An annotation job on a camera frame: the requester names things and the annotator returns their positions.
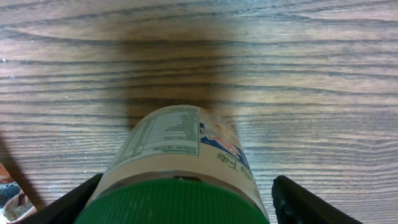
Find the wood grain surface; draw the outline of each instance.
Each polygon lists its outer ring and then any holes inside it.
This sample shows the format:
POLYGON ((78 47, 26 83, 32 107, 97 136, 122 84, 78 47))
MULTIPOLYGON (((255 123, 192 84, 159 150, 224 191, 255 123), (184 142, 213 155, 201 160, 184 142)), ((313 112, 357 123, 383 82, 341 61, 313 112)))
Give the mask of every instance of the wood grain surface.
POLYGON ((1 159, 39 207, 167 105, 236 128, 271 223, 279 174, 398 221, 398 1, 2 0, 1 159))

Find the colorful label graphic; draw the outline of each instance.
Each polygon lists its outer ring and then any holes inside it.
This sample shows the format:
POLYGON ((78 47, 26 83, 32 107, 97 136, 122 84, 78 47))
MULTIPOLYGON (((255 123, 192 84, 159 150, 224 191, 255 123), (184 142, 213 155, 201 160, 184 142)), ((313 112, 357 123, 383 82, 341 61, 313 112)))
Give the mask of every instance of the colorful label graphic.
POLYGON ((224 152, 227 152, 228 154, 231 154, 235 159, 237 159, 250 170, 249 163, 246 160, 243 151, 239 147, 227 141, 225 137, 216 134, 213 130, 209 129, 210 127, 208 125, 205 123, 200 123, 200 142, 211 145, 221 149, 224 152))

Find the wooden table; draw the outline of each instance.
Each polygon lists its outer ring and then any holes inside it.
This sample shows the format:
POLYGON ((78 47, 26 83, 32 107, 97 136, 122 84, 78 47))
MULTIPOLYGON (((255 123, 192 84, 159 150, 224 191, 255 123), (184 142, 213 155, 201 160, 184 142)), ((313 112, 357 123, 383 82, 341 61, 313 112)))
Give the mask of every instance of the wooden table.
POLYGON ((1 158, 42 207, 147 113, 197 105, 236 128, 272 223, 279 174, 395 223, 397 62, 395 0, 2 0, 1 158))

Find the colorful package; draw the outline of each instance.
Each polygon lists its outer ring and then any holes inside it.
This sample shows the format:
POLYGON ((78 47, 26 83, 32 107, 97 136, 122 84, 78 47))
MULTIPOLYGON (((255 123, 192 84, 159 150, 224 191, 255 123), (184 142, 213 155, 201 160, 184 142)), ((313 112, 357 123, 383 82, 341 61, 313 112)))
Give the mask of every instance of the colorful package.
POLYGON ((0 163, 0 224, 18 223, 36 208, 0 163))

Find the plastic bottle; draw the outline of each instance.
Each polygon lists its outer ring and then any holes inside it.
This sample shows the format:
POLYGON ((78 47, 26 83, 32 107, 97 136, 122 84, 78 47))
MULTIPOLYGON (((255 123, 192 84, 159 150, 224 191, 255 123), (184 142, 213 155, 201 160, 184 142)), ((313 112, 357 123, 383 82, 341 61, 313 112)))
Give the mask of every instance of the plastic bottle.
POLYGON ((88 223, 269 223, 232 127, 196 106, 138 122, 76 219, 88 223))

